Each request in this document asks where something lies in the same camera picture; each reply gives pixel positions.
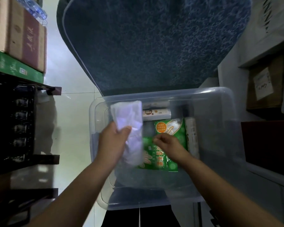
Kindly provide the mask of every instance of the orange circle label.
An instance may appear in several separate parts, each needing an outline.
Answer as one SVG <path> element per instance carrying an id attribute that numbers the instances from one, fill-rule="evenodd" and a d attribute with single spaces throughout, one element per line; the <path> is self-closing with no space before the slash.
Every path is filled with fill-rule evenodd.
<path id="1" fill-rule="evenodd" d="M 157 123 L 157 125 L 156 125 L 156 129 L 157 129 L 157 131 L 158 131 L 159 133 L 163 133 L 164 131 L 166 131 L 167 126 L 166 126 L 165 123 L 159 122 L 159 123 Z"/>

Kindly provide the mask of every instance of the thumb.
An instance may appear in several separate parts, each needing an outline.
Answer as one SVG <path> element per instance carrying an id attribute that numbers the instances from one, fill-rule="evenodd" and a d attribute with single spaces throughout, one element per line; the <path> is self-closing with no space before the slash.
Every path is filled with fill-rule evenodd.
<path id="1" fill-rule="evenodd" d="M 166 150 L 167 148 L 167 144 L 158 138 L 154 138 L 153 143 L 160 147 L 162 150 Z"/>
<path id="2" fill-rule="evenodd" d="M 126 126 L 122 130 L 120 130 L 118 135 L 119 135 L 120 139 L 122 139 L 122 141 L 125 142 L 127 140 L 128 136 L 129 136 L 130 132 L 131 132 L 131 126 Z"/>

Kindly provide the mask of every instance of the white cloth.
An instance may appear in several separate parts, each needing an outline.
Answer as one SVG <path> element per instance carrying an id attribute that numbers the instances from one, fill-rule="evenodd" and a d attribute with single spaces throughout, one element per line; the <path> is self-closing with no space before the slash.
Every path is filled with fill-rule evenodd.
<path id="1" fill-rule="evenodd" d="M 122 159 L 132 166 L 143 162 L 143 140 L 142 140 L 142 102 L 119 102 L 110 106 L 113 120 L 118 131 L 125 126 L 131 126 L 132 130 L 126 141 Z"/>

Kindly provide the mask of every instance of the hand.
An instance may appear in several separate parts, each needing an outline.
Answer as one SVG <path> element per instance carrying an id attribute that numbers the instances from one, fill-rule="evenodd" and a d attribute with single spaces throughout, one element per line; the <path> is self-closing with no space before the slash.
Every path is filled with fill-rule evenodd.
<path id="1" fill-rule="evenodd" d="M 187 158 L 192 156 L 180 144 L 178 139 L 167 133 L 160 133 L 153 139 L 153 143 L 160 147 L 167 156 L 178 164 L 182 164 Z"/>
<path id="2" fill-rule="evenodd" d="M 108 124 L 99 136 L 98 153 L 95 161 L 113 170 L 123 155 L 125 142 L 130 132 L 130 126 L 118 132 L 114 122 Z"/>

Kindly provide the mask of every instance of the person's left hand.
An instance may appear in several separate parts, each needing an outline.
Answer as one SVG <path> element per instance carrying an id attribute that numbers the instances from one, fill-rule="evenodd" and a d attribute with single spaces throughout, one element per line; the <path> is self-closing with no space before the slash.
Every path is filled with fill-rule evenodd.
<path id="1" fill-rule="evenodd" d="M 131 127 L 127 126 L 121 131 L 117 131 L 114 122 L 107 125 L 99 137 L 98 153 L 95 161 L 113 170 L 124 152 L 125 142 L 131 132 Z"/>

